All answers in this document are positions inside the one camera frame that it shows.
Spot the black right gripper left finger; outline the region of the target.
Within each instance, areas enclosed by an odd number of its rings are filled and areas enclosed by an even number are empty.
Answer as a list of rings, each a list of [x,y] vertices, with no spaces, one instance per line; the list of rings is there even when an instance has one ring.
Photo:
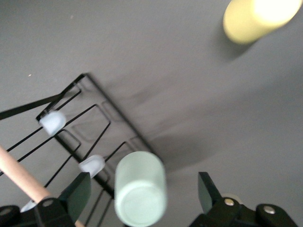
[[[91,194],[91,178],[80,173],[58,198],[46,198],[21,212],[16,205],[0,208],[2,227],[74,227]]]

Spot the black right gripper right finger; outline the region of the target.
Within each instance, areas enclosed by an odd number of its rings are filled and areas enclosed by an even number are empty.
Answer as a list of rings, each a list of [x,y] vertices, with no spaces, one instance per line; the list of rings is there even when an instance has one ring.
[[[231,197],[223,197],[207,172],[198,173],[198,197],[203,213],[191,227],[296,227],[297,224],[279,206],[259,204],[247,208]]]

